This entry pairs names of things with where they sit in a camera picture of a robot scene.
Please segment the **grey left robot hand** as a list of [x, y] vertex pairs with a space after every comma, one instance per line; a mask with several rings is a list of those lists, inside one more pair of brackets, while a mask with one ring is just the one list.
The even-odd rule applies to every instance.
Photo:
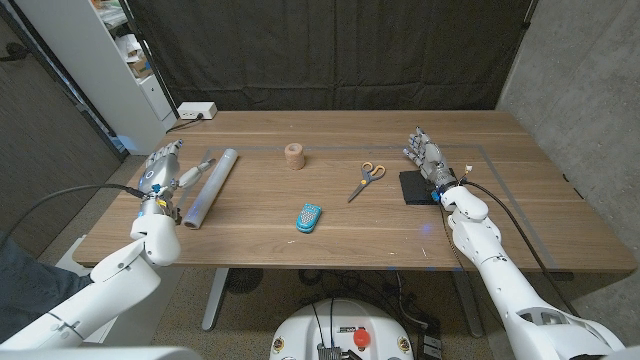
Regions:
[[212, 167], [215, 159], [208, 159], [179, 175], [178, 156], [183, 145], [176, 140], [152, 153], [146, 160], [145, 170], [138, 182], [138, 190], [144, 194], [138, 216], [159, 214], [171, 217], [180, 224], [182, 217], [172, 198], [178, 188], [190, 188]]

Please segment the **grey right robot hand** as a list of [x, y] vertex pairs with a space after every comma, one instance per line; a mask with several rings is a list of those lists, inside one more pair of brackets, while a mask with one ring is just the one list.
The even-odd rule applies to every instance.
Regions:
[[434, 185], [439, 195], [456, 186], [458, 180], [451, 172], [446, 157], [420, 127], [409, 135], [408, 144], [403, 153], [418, 166], [422, 177]]

